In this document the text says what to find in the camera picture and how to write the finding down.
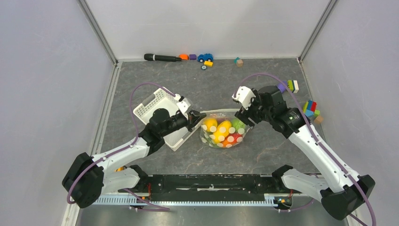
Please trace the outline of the yellow toy lemon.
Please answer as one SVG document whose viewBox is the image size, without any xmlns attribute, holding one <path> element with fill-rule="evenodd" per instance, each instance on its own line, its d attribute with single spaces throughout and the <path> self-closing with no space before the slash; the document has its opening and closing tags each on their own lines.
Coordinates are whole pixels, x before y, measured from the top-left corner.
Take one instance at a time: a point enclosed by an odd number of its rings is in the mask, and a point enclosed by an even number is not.
<svg viewBox="0 0 399 226">
<path fill-rule="evenodd" d="M 201 127 L 206 132 L 216 132 L 218 126 L 218 122 L 215 118 L 206 118 Z"/>
</svg>

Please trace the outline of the clear zip top bag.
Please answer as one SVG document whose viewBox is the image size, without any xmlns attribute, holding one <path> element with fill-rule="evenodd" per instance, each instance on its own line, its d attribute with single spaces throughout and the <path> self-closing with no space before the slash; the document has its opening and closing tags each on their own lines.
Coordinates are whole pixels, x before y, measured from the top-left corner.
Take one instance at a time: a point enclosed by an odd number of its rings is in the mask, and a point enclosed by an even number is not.
<svg viewBox="0 0 399 226">
<path fill-rule="evenodd" d="M 235 116 L 238 109 L 204 111 L 200 123 L 202 143 L 214 148 L 231 148 L 243 142 L 250 127 Z"/>
</svg>

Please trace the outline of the yellow toy mango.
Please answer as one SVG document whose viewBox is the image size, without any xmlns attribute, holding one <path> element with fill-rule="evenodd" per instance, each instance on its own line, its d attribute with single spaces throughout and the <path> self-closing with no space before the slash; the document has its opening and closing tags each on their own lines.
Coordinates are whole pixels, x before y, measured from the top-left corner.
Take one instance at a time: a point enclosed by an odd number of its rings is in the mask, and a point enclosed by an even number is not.
<svg viewBox="0 0 399 226">
<path fill-rule="evenodd" d="M 230 135 L 230 128 L 232 127 L 231 122 L 229 120 L 225 120 L 221 122 L 217 126 L 216 132 L 213 132 L 211 138 L 215 144 L 218 144 L 224 141 L 228 135 Z"/>
</svg>

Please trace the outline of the green toy pepper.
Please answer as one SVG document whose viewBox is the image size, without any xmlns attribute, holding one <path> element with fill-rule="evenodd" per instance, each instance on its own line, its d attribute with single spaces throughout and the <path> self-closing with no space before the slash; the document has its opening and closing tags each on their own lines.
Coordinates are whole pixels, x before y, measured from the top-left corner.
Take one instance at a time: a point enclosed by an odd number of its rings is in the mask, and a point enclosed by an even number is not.
<svg viewBox="0 0 399 226">
<path fill-rule="evenodd" d="M 232 119 L 231 125 L 232 125 L 233 128 L 235 128 L 236 131 L 239 131 L 239 129 L 245 129 L 246 128 L 246 124 L 244 124 L 238 118 Z"/>
</svg>

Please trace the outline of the orange toy pumpkin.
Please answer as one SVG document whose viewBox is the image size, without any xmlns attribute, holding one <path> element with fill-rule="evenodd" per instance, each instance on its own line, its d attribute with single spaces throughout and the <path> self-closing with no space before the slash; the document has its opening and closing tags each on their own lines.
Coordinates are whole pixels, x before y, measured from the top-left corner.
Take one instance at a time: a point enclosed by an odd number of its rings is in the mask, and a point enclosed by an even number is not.
<svg viewBox="0 0 399 226">
<path fill-rule="evenodd" d="M 230 148 L 232 146 L 234 146 L 234 142 L 229 142 L 227 139 L 225 139 L 224 141 L 216 144 L 218 147 L 220 148 Z"/>
</svg>

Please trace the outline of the red orange toy chili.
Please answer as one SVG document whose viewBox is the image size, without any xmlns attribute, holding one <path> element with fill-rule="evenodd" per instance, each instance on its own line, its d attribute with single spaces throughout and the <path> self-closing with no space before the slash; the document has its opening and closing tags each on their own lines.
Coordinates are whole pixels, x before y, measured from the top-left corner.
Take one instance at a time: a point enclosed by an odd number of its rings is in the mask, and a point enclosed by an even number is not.
<svg viewBox="0 0 399 226">
<path fill-rule="evenodd" d="M 243 135 L 242 134 L 239 134 L 239 133 L 233 133 L 233 134 L 230 134 L 227 138 L 226 138 L 226 141 L 229 143 L 229 144 L 235 144 L 235 143 L 239 143 L 239 142 L 242 142 L 242 140 L 243 140 Z"/>
</svg>

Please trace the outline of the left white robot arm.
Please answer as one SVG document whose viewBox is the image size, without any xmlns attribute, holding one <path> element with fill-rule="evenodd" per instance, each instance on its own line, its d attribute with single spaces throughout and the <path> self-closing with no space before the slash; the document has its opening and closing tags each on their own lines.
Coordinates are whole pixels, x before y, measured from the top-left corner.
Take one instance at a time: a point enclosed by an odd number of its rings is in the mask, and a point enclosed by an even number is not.
<svg viewBox="0 0 399 226">
<path fill-rule="evenodd" d="M 105 193 L 130 188 L 144 191 L 148 186 L 145 176 L 133 168 L 117 169 L 155 153 L 165 144 L 165 136 L 182 128 L 192 131 L 205 117 L 205 113 L 196 110 L 177 111 L 170 116 L 167 109 L 159 108 L 131 141 L 102 154 L 79 154 L 62 180 L 62 186 L 68 192 L 67 203 L 86 208 Z"/>
</svg>

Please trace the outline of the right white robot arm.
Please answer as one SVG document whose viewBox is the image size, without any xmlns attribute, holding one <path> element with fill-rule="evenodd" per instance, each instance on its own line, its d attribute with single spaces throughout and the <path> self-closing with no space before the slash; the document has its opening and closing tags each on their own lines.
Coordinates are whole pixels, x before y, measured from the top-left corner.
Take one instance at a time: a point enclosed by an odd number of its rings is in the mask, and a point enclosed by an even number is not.
<svg viewBox="0 0 399 226">
<path fill-rule="evenodd" d="M 299 191 L 317 201 L 337 220 L 343 220 L 367 202 L 375 180 L 361 176 L 347 165 L 322 139 L 296 107 L 289 108 L 277 86 L 259 90 L 240 86 L 232 95 L 241 104 L 236 117 L 253 127 L 265 121 L 297 146 L 319 170 L 322 178 L 303 174 L 292 166 L 284 165 L 272 174 L 272 187 L 277 192 L 287 189 Z"/>
</svg>

